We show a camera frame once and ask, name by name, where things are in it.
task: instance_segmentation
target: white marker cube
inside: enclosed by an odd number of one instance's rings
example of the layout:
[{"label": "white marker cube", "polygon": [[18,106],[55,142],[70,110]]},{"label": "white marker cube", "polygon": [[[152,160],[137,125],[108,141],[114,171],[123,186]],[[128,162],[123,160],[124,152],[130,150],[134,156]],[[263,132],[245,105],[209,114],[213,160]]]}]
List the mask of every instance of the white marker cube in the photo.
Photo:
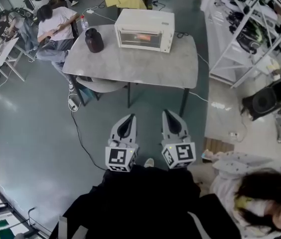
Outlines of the white marker cube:
[{"label": "white marker cube", "polygon": [[106,147],[106,166],[115,172],[130,172],[137,157],[134,148]]},{"label": "white marker cube", "polygon": [[195,143],[166,144],[162,155],[170,169],[187,167],[196,160]]}]

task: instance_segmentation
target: oven door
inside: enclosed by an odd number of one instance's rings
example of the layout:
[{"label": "oven door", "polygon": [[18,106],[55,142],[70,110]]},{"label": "oven door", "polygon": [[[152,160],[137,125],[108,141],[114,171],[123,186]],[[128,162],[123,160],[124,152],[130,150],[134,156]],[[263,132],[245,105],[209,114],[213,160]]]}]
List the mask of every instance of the oven door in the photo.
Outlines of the oven door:
[{"label": "oven door", "polygon": [[160,49],[162,33],[118,29],[121,45]]}]

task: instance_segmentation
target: floor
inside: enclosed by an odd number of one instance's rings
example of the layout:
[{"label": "floor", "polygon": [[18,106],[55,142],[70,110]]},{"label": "floor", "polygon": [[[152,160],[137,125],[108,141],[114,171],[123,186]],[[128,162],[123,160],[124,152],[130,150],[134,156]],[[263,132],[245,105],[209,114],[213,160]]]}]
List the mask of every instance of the floor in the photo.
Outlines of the floor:
[{"label": "floor", "polygon": [[[82,13],[103,0],[78,0],[74,9]],[[159,0],[164,11],[175,13],[176,31],[186,31],[196,42],[200,55],[208,60],[204,15],[200,0]],[[98,9],[98,14],[116,19],[116,9]],[[92,25],[111,24],[95,14],[86,15]],[[52,230],[69,205],[88,193],[102,180],[103,171],[96,168],[81,148],[68,109],[68,85],[47,62],[29,63],[22,57],[17,70],[26,78],[22,82],[14,73],[0,87],[0,191],[25,217],[36,207],[32,217]],[[0,78],[0,85],[5,81]],[[197,87],[192,90],[208,98],[208,66],[199,60]],[[166,168],[161,155],[161,113],[163,109],[178,112],[182,90],[167,87],[132,85],[132,106],[126,108],[126,90],[91,100],[74,114],[83,144],[95,162],[105,167],[105,146],[112,126],[120,118],[135,113],[138,119],[140,156],[138,164],[148,157],[155,165]],[[196,143],[203,151],[207,103],[190,95],[183,117]]]},{"label": "floor", "polygon": [[[281,159],[281,144],[272,114],[251,122],[240,116],[240,100],[266,85],[267,77],[249,79],[237,89],[209,79],[209,102],[205,136],[235,145],[235,151]],[[238,139],[230,137],[238,133]]]}]

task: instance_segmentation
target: white tile floor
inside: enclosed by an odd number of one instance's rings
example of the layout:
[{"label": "white tile floor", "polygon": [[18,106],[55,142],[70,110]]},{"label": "white tile floor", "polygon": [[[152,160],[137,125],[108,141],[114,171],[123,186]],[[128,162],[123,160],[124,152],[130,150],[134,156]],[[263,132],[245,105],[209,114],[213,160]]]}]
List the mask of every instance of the white tile floor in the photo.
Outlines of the white tile floor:
[{"label": "white tile floor", "polygon": [[[265,82],[266,78],[263,76],[256,81],[249,80],[237,89],[230,89],[228,85],[210,79],[205,136],[232,143],[239,152],[281,158],[281,144],[277,143],[273,115],[254,122],[240,116],[241,98],[254,94],[265,86]],[[233,140],[230,132],[237,132],[238,140]]]}]

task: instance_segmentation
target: white toaster oven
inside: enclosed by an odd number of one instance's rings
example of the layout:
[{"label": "white toaster oven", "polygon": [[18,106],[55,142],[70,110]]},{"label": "white toaster oven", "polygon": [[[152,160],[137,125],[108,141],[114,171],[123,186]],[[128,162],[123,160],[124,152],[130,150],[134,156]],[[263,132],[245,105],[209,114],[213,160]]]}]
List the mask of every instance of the white toaster oven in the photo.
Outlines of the white toaster oven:
[{"label": "white toaster oven", "polygon": [[157,10],[123,9],[115,23],[121,48],[170,52],[175,15]]}]

